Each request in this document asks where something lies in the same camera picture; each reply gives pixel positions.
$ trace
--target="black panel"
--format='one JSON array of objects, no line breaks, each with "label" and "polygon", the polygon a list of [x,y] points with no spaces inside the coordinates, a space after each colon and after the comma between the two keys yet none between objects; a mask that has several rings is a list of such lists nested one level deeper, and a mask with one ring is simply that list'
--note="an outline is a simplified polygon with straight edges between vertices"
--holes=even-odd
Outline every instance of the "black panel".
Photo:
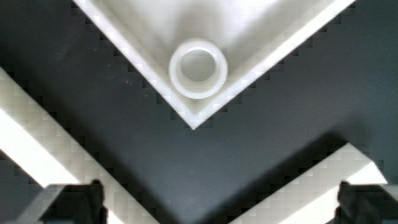
[{"label": "black panel", "polygon": [[0,223],[18,218],[39,192],[39,184],[0,151]]},{"label": "black panel", "polygon": [[192,131],[71,2],[0,1],[0,66],[162,223],[227,223],[345,141],[398,182],[396,11],[359,0]]}]

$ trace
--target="black surface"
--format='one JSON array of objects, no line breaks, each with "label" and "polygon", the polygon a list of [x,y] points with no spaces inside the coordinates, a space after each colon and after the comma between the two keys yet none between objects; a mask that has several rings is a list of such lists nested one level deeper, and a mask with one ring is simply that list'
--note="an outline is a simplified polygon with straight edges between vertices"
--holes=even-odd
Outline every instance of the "black surface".
[{"label": "black surface", "polygon": [[345,141],[398,182],[396,12],[359,0],[192,131],[71,2],[0,1],[0,66],[162,223],[227,223]]},{"label": "black surface", "polygon": [[0,151],[0,223],[18,218],[39,192],[39,184]]}]

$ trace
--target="white ring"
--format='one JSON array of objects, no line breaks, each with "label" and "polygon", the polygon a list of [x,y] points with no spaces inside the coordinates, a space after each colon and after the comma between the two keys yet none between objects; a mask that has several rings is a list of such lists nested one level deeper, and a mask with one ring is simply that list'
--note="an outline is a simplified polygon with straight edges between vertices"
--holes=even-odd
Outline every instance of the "white ring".
[{"label": "white ring", "polygon": [[[183,56],[194,51],[203,50],[210,53],[215,60],[215,71],[204,81],[194,81],[181,70]],[[227,61],[215,44],[203,39],[190,39],[179,45],[171,57],[169,64],[171,82],[178,92],[192,99],[208,98],[220,90],[227,79]]]}]

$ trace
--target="v-shaped white frame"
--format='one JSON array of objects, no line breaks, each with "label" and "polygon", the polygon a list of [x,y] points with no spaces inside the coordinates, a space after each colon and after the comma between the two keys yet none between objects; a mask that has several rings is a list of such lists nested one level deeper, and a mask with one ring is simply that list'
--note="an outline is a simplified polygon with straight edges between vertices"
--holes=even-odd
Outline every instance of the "v-shaped white frame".
[{"label": "v-shaped white frame", "polygon": [[[190,128],[195,129],[354,0],[75,0],[75,2]],[[183,21],[176,19],[176,15],[197,13],[187,12],[187,8],[192,7],[188,4],[195,5],[199,2],[208,4],[213,11],[208,12],[195,7],[194,10],[203,10],[204,16],[201,19],[194,17],[194,20],[181,18],[179,20],[192,20],[181,28],[176,23]],[[215,15],[222,16],[227,25],[215,24]],[[151,21],[153,30],[144,20]],[[171,27],[185,31],[176,34],[169,31]],[[254,33],[252,38],[236,41],[236,36],[247,33]],[[203,100],[188,99],[171,85],[167,61],[183,37],[210,39],[220,46],[229,63],[224,87]]]},{"label": "v-shaped white frame", "polygon": [[[100,179],[110,224],[156,224],[151,214],[0,68],[0,150],[46,187]],[[375,163],[346,144],[231,224],[323,224],[341,180],[387,183]]]}]

